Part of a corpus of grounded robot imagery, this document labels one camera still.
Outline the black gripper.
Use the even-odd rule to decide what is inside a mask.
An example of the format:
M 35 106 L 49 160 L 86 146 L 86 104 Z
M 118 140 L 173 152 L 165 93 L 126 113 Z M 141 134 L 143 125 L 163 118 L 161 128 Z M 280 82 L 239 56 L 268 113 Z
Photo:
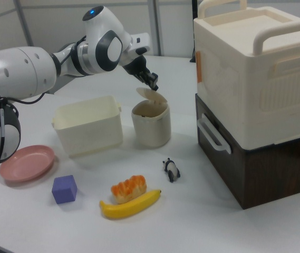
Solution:
M 124 51 L 122 53 L 122 67 L 124 70 L 145 83 L 153 91 L 158 90 L 158 75 L 150 73 L 146 66 L 146 59 L 143 56 L 147 48 L 138 48 L 135 51 Z

